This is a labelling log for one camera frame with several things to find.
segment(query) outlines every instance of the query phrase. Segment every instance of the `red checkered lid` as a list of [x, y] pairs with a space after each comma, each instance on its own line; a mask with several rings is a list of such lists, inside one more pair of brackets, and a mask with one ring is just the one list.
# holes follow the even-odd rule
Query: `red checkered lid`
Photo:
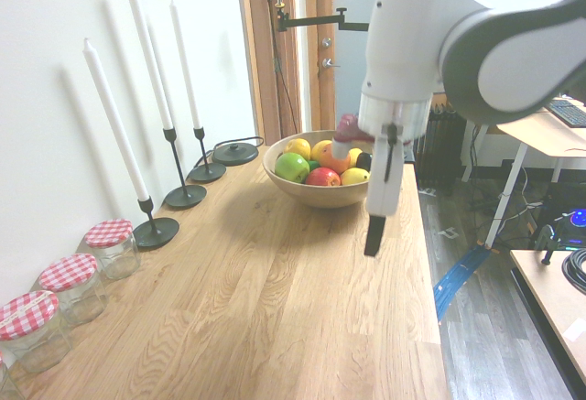
[[132, 233], [132, 223], [125, 219], [107, 220], [96, 224], [85, 234], [90, 247], [112, 247], [123, 242]]
[[47, 267], [38, 283], [51, 292], [62, 292], [87, 282], [96, 270], [98, 264], [91, 254], [67, 256]]
[[40, 329], [59, 307], [57, 295], [47, 290], [26, 293], [0, 308], [0, 341], [27, 336]]

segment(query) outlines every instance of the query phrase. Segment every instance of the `door handle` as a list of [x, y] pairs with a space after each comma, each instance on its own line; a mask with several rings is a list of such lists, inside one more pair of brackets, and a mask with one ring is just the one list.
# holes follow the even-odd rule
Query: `door handle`
[[328, 68], [339, 68], [340, 66], [335, 65], [331, 62], [331, 59], [323, 59], [323, 61], [321, 62], [321, 66], [324, 69], [328, 69]]

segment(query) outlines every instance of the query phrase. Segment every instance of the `red apple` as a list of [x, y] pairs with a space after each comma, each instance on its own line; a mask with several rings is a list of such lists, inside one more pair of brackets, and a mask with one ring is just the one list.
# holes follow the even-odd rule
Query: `red apple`
[[306, 185], [314, 187], [339, 187], [342, 184], [340, 176], [330, 168], [315, 168], [305, 179]]

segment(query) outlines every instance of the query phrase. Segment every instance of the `wooden bowl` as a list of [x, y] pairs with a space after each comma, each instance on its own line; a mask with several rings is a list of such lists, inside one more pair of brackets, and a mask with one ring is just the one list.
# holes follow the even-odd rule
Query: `wooden bowl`
[[[303, 138], [309, 142], [311, 147], [319, 141], [332, 139], [333, 130], [322, 130], [319, 132], [299, 133], [281, 139], [273, 144], [263, 157], [263, 167], [266, 174], [273, 180], [282, 191], [286, 192], [293, 199], [300, 201], [314, 208], [342, 208], [358, 203], [366, 198], [368, 191], [368, 182], [358, 183], [356, 185], [346, 185], [340, 187], [314, 187], [313, 185], [303, 185], [300, 183], [289, 182], [275, 174], [275, 163], [277, 158], [283, 154], [283, 150], [291, 139]], [[373, 147], [367, 142], [356, 142], [353, 145], [368, 153], [373, 152]]]

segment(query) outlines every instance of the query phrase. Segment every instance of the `blue light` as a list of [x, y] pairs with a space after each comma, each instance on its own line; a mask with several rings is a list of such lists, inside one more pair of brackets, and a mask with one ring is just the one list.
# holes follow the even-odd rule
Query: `blue light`
[[579, 228], [586, 227], [586, 215], [584, 214], [586, 210], [576, 210], [570, 217], [570, 222], [574, 226], [578, 226]]

